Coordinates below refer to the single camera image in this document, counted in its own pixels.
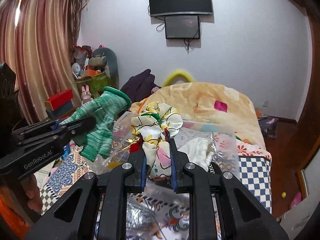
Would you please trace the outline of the left hand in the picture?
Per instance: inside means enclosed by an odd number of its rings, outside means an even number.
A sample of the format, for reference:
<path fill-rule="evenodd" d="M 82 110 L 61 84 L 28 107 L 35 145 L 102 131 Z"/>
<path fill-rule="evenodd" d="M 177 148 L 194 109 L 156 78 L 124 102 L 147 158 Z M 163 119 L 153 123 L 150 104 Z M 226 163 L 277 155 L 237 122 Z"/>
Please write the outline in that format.
<path fill-rule="evenodd" d="M 42 210 L 43 203 L 40 197 L 40 189 L 37 186 L 36 177 L 33 174 L 30 175 L 28 178 L 25 178 L 25 180 L 21 182 L 21 185 L 28 197 L 28 207 L 31 210 L 39 213 Z"/>

